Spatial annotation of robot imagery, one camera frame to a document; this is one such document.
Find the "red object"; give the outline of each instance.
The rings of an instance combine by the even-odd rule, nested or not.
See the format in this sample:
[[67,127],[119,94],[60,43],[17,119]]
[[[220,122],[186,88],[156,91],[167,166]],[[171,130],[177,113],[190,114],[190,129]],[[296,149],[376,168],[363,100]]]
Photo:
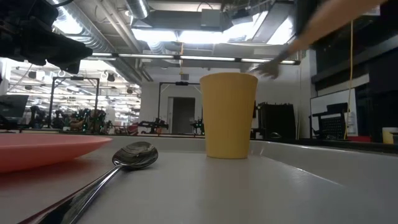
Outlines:
[[110,141],[66,134],[0,134],[0,173],[69,161]]
[[370,136],[347,136],[347,139],[356,142],[371,142]]

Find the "yellow cable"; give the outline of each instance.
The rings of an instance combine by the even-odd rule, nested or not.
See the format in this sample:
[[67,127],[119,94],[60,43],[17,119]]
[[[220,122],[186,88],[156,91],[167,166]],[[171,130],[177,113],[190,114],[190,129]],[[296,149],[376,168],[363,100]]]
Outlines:
[[347,119],[346,119],[346,130],[344,133],[344,139],[347,138],[347,128],[348,128],[348,116],[349,116],[349,106],[351,104],[351,89],[353,87],[353,38],[354,37],[354,21],[351,21],[351,44],[349,50],[349,88],[348,88],[348,108],[347,108]]

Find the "spoon handle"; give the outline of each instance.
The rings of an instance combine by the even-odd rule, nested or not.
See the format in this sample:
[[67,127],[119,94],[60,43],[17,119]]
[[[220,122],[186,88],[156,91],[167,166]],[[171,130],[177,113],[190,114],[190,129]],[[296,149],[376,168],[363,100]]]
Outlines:
[[113,167],[90,184],[20,223],[76,223],[98,192],[118,173],[120,168],[122,168],[121,165]]

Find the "hand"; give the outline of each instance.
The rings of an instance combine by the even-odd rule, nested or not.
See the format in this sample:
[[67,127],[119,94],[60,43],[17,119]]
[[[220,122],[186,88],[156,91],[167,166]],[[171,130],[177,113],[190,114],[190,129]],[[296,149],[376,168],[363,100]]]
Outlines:
[[279,62],[276,60],[271,60],[270,62],[262,63],[258,67],[250,70],[250,72],[257,72],[263,77],[271,77],[272,79],[276,79],[279,74]]

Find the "spoon bowl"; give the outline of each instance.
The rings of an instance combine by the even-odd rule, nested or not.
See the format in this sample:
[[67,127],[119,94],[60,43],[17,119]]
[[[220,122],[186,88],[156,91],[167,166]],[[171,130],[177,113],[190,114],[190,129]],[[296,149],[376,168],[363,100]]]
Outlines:
[[137,170],[153,164],[159,156],[157,149],[148,142],[135,142],[119,149],[112,157],[116,166]]

